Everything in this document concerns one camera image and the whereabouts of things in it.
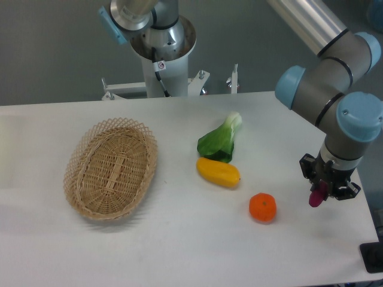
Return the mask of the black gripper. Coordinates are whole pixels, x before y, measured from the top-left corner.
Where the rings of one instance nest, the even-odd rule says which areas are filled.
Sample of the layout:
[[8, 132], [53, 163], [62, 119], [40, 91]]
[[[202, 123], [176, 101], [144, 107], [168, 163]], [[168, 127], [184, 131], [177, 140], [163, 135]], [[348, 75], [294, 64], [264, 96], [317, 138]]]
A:
[[361, 187], [350, 182], [350, 170], [338, 170], [332, 168], [333, 163], [316, 159], [310, 154], [305, 154], [299, 160], [303, 177], [308, 179], [311, 185], [316, 186], [320, 181], [327, 184], [327, 196], [337, 200], [354, 199], [361, 191]]

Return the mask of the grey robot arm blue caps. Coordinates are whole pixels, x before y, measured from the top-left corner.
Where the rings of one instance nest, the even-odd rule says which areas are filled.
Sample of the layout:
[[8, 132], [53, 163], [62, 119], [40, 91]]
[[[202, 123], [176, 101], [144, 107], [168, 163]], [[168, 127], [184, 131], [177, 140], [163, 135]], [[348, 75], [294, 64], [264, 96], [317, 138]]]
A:
[[[289, 68], [275, 87], [283, 105], [326, 134], [318, 155], [299, 161], [312, 185], [309, 204], [352, 199], [360, 187], [351, 175], [382, 129], [382, 102], [348, 89], [376, 65], [381, 46], [368, 33], [350, 32], [322, 1], [270, 5], [320, 59], [312, 70]], [[201, 94], [209, 75], [187, 76], [196, 37], [177, 1], [111, 1], [98, 14], [110, 35], [119, 44], [130, 43], [140, 56], [148, 97]]]

